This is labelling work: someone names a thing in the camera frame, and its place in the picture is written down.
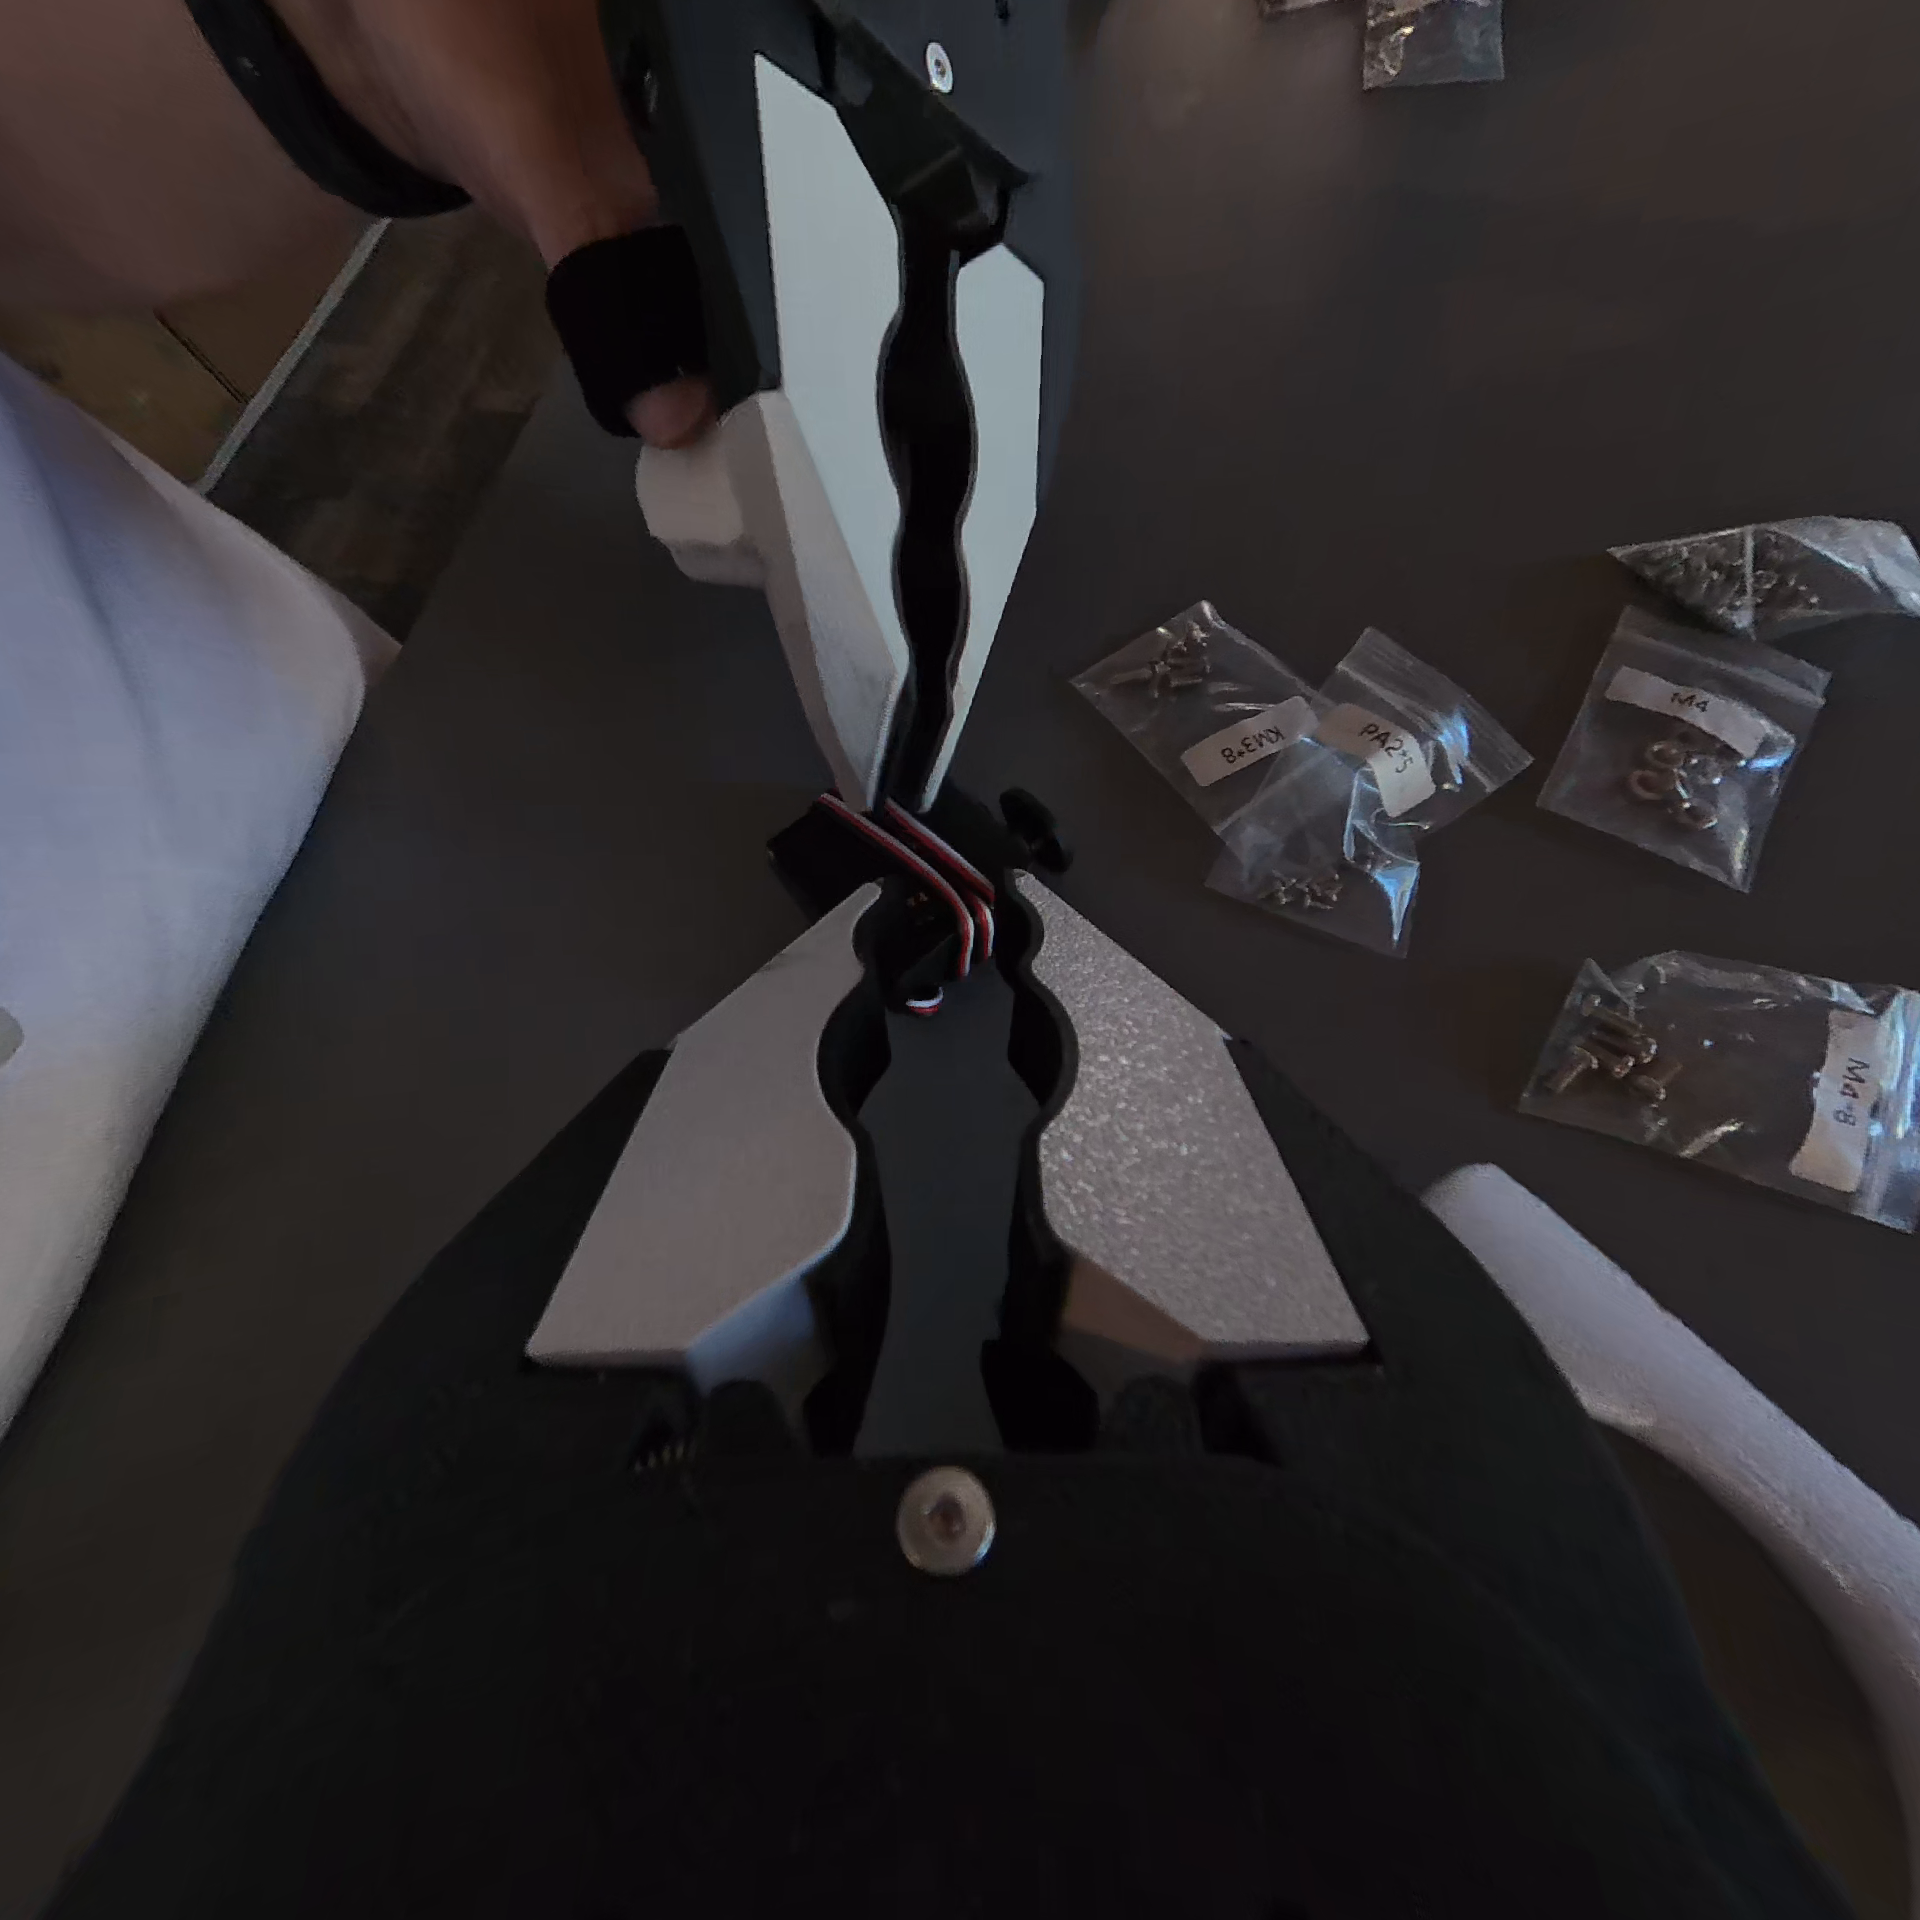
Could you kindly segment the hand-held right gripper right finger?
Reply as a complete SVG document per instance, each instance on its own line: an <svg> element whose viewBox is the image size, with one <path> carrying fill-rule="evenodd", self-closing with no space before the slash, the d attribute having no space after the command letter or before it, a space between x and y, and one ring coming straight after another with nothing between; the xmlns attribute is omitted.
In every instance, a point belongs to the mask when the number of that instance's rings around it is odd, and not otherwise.
<svg viewBox="0 0 1920 1920"><path fill-rule="evenodd" d="M1346 1362L1369 1336L1230 1035L1037 875L1001 911L1036 1102L1001 1295L1001 1422L1098 1426L1139 1378Z"/></svg>

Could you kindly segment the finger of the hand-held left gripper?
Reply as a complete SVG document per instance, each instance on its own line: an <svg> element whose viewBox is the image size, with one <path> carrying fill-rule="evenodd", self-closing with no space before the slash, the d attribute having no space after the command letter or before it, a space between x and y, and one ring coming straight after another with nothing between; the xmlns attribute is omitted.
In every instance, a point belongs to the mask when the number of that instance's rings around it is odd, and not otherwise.
<svg viewBox="0 0 1920 1920"><path fill-rule="evenodd" d="M897 215L827 99L754 61L777 382L758 397L757 545L806 722L854 809L881 798L910 655L881 353L903 305Z"/></svg>
<svg viewBox="0 0 1920 1920"><path fill-rule="evenodd" d="M906 803L940 797L1041 507L1046 289L994 242L910 275L917 341L906 440L906 630L914 711Z"/></svg>

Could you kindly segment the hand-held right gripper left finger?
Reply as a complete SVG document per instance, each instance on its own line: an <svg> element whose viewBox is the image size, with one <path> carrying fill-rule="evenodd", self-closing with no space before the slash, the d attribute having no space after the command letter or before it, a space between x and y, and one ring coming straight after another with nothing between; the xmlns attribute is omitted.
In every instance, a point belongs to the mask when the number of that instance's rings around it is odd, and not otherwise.
<svg viewBox="0 0 1920 1920"><path fill-rule="evenodd" d="M757 1384L797 1425L834 1352L823 1282L850 1248L852 1123L823 1081L827 1024L869 967L869 880L685 1027L595 1202L525 1358Z"/></svg>

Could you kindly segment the black servo motor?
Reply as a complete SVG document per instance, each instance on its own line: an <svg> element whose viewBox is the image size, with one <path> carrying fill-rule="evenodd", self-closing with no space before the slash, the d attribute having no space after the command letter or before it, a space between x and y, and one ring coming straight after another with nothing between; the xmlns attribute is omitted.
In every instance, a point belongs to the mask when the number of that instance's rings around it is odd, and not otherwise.
<svg viewBox="0 0 1920 1920"><path fill-rule="evenodd" d="M1009 873L1061 875L1071 864L1066 827L1041 797L1006 787L986 803L953 781L923 813L890 803L859 815L827 792L771 840L767 856L815 919L862 882L906 879L929 901L941 901L943 888L972 915L978 943Z"/></svg>

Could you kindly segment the person's left forearm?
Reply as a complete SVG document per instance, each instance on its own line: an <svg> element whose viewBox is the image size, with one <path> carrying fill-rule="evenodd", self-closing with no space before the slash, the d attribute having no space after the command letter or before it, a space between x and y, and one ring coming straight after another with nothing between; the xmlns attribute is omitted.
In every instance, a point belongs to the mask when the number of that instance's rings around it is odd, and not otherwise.
<svg viewBox="0 0 1920 1920"><path fill-rule="evenodd" d="M2 6L2 307L222 298L365 219L307 181L183 6Z"/></svg>

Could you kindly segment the person's left hand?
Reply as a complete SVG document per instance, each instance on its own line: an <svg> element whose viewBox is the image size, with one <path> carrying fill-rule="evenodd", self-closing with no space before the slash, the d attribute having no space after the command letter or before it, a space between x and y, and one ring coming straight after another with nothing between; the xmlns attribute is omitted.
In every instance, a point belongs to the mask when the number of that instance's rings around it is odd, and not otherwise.
<svg viewBox="0 0 1920 1920"><path fill-rule="evenodd" d="M651 448L715 422L691 246L662 218L591 3L286 3L379 149L532 246L596 422Z"/></svg>

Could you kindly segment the clear bag of silver screws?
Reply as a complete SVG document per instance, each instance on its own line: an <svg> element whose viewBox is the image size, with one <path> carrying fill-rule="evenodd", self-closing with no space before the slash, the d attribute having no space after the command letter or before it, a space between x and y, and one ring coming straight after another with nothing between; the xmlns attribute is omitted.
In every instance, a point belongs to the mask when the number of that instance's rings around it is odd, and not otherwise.
<svg viewBox="0 0 1920 1920"><path fill-rule="evenodd" d="M1519 1111L1915 1232L1917 995L1694 952L1587 961Z"/></svg>
<svg viewBox="0 0 1920 1920"><path fill-rule="evenodd" d="M1313 738L1325 703L1294 667L1197 602L1071 680L1213 833Z"/></svg>

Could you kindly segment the black wristband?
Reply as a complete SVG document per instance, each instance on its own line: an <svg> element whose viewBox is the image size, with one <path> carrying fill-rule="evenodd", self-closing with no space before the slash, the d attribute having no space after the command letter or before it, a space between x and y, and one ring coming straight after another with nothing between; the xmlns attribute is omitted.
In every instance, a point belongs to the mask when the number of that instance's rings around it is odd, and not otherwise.
<svg viewBox="0 0 1920 1920"><path fill-rule="evenodd" d="M434 219L470 198L414 168L330 90L268 3L188 3L197 32L271 143L314 186L379 223Z"/></svg>

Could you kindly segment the clear bag of tiny screws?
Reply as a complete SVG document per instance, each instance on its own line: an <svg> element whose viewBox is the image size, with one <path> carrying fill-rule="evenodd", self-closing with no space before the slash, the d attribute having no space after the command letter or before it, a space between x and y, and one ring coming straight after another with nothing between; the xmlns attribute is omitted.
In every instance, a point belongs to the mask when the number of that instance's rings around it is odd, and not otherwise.
<svg viewBox="0 0 1920 1920"><path fill-rule="evenodd" d="M1308 738L1221 827L1206 890L1401 958L1429 841L1526 768L1466 689L1365 632L1329 674Z"/></svg>

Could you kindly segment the clear bag of nuts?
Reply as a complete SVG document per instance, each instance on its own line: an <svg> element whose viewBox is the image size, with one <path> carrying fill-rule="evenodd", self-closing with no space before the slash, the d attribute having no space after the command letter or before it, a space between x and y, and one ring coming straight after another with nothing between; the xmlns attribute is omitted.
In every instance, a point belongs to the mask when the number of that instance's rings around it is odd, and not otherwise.
<svg viewBox="0 0 1920 1920"><path fill-rule="evenodd" d="M1831 682L1761 640L1625 609L1538 806L1748 895Z"/></svg>

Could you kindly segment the small clear plastic bag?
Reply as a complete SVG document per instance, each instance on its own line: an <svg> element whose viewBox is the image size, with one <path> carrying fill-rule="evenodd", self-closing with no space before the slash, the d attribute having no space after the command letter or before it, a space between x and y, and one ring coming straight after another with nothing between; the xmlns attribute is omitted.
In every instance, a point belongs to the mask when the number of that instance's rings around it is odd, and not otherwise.
<svg viewBox="0 0 1920 1920"><path fill-rule="evenodd" d="M1505 79L1505 3L1365 3L1359 19L1367 93Z"/></svg>

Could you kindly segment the person's white shirt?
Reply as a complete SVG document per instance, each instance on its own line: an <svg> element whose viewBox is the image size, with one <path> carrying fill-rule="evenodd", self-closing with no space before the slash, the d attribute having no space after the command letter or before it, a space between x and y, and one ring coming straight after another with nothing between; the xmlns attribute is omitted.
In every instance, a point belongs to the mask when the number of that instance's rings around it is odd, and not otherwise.
<svg viewBox="0 0 1920 1920"><path fill-rule="evenodd" d="M5 1430L398 655L5 360Z"/></svg>

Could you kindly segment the full clear bag of screws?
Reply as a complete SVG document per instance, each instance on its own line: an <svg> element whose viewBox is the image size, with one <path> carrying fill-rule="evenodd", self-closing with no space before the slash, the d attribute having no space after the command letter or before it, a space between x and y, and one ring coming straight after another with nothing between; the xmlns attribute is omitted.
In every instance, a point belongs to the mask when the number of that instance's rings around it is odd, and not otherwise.
<svg viewBox="0 0 1920 1920"><path fill-rule="evenodd" d="M1917 618L1915 545L1890 520L1766 520L1606 554L1724 635L1782 640L1854 618Z"/></svg>

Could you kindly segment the white foam frame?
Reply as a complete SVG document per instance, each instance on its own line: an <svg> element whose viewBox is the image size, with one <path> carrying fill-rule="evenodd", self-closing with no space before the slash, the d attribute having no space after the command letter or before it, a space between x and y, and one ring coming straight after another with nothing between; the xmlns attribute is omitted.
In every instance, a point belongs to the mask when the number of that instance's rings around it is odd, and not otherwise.
<svg viewBox="0 0 1920 1920"><path fill-rule="evenodd" d="M1915 1693L1915 1526L1505 1171L1457 1168L1425 1202L1599 1425L1740 1521L1863 1673Z"/></svg>

